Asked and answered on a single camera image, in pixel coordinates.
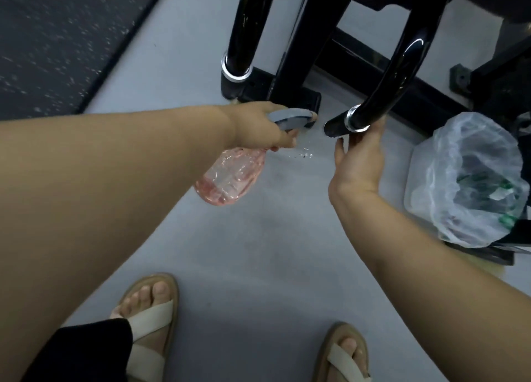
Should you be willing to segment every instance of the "chrome ring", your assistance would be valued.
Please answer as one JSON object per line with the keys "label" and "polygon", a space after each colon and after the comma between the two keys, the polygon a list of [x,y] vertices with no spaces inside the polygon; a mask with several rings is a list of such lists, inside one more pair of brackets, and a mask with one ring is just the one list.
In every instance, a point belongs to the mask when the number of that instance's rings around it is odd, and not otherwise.
{"label": "chrome ring", "polygon": [[352,116],[352,114],[354,114],[354,111],[357,110],[360,105],[361,104],[359,103],[358,105],[353,106],[351,109],[348,110],[347,115],[345,116],[345,127],[349,130],[349,132],[362,133],[370,127],[370,125],[368,125],[362,129],[356,129],[350,124],[350,117]]}
{"label": "chrome ring", "polygon": [[253,71],[253,66],[251,65],[243,76],[235,76],[227,69],[227,52],[223,54],[222,57],[222,73],[225,78],[233,83],[243,83],[249,78],[251,72]]}

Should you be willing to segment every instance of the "foot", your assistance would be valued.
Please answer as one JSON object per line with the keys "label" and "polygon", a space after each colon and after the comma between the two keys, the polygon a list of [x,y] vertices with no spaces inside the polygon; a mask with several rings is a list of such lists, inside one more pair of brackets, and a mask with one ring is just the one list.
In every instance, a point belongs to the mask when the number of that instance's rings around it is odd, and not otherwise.
{"label": "foot", "polygon": [[[153,287],[144,285],[140,290],[135,292],[131,297],[124,299],[121,305],[113,309],[110,317],[112,318],[131,318],[139,312],[146,309],[168,302],[171,299],[168,284],[165,282],[156,282]],[[164,355],[164,345],[168,337],[169,325],[164,326],[157,331],[138,339],[135,344],[145,346]]]}
{"label": "foot", "polygon": [[[363,376],[368,377],[368,371],[365,367],[366,363],[366,353],[358,347],[356,341],[347,337],[339,345],[345,352],[354,359],[354,362],[360,368]],[[333,365],[330,365],[330,370],[328,371],[327,382],[345,382],[346,379],[343,377],[341,372],[337,371],[337,368]]]}

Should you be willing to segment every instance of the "black rubber mat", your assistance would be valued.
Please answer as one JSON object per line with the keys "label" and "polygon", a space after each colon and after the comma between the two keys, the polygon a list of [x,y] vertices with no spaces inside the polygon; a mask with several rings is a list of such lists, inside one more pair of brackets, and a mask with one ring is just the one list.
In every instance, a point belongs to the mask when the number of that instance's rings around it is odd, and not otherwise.
{"label": "black rubber mat", "polygon": [[83,112],[157,0],[0,0],[0,119]]}

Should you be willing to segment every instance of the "hand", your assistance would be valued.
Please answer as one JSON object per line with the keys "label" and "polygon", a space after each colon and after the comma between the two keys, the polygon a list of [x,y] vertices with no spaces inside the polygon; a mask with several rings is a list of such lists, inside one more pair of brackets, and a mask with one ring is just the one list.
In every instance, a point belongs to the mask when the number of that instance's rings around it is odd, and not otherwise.
{"label": "hand", "polygon": [[284,105],[252,102],[224,105],[221,108],[234,126],[234,137],[229,148],[265,148],[277,151],[279,147],[295,147],[298,130],[285,132],[267,117],[267,114],[276,110],[285,110]]}
{"label": "hand", "polygon": [[332,203],[366,192],[378,193],[384,163],[380,140],[385,121],[384,116],[366,132],[351,134],[347,153],[343,149],[342,137],[335,143],[335,174],[328,187]]}

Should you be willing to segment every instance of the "plastic bag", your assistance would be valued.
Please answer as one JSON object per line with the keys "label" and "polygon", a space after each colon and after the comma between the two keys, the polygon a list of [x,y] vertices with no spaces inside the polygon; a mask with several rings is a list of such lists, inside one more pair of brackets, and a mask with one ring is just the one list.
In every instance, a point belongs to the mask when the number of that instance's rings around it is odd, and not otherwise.
{"label": "plastic bag", "polygon": [[463,112],[415,147],[404,206],[444,241],[488,246],[524,210],[529,185],[521,170],[516,139],[486,116]]}

